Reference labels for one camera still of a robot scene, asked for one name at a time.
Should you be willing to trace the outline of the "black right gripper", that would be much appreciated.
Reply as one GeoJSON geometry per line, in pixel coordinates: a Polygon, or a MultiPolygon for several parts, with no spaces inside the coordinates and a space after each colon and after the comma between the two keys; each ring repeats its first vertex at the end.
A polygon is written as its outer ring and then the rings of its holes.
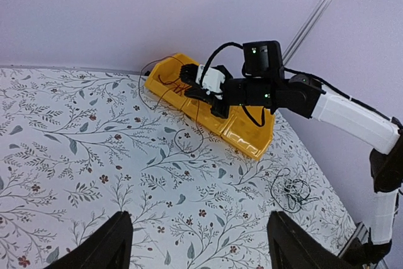
{"type": "MultiPolygon", "coordinates": [[[[181,66],[179,78],[185,84],[199,84],[198,72],[199,65],[185,64],[181,66]]],[[[263,78],[228,79],[220,88],[222,92],[216,93],[200,86],[191,86],[184,95],[211,104],[211,114],[219,118],[228,118],[231,106],[241,106],[247,117],[252,118],[247,106],[270,108],[274,104],[271,84],[263,78]]]]}

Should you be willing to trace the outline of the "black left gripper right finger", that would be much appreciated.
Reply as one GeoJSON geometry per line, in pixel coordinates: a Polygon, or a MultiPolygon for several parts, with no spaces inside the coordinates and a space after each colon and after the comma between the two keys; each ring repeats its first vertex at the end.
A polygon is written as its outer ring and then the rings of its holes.
{"type": "Polygon", "coordinates": [[[353,268],[322,247],[283,211],[270,213],[266,230],[272,268],[353,268]]]}

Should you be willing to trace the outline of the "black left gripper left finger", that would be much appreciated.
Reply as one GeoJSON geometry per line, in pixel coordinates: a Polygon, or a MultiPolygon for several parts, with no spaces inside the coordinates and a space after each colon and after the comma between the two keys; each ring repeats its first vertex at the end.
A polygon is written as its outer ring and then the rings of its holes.
{"type": "Polygon", "coordinates": [[[133,225],[128,212],[116,212],[78,248],[48,268],[129,268],[133,225]]]}

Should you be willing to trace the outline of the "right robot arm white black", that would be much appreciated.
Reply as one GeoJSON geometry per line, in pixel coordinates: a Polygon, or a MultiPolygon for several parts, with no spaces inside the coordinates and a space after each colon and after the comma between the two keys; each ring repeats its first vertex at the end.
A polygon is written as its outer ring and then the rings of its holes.
{"type": "Polygon", "coordinates": [[[232,106],[246,110],[259,106],[275,112],[286,108],[305,118],[328,123],[372,147],[373,220],[369,243],[388,246],[402,186],[402,124],[354,99],[322,78],[293,71],[286,78],[281,47],[275,40],[240,45],[244,54],[242,77],[234,78],[224,66],[185,64],[180,80],[185,95],[210,105],[212,115],[226,119],[232,106]]]}

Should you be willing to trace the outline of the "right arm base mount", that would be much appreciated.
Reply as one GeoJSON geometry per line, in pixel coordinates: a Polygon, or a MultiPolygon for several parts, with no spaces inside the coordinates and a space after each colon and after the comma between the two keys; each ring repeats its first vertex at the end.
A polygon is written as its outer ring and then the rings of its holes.
{"type": "Polygon", "coordinates": [[[373,245],[371,231],[364,223],[356,224],[356,229],[338,258],[349,263],[353,268],[388,268],[384,258],[389,254],[392,241],[388,244],[373,245]]]}

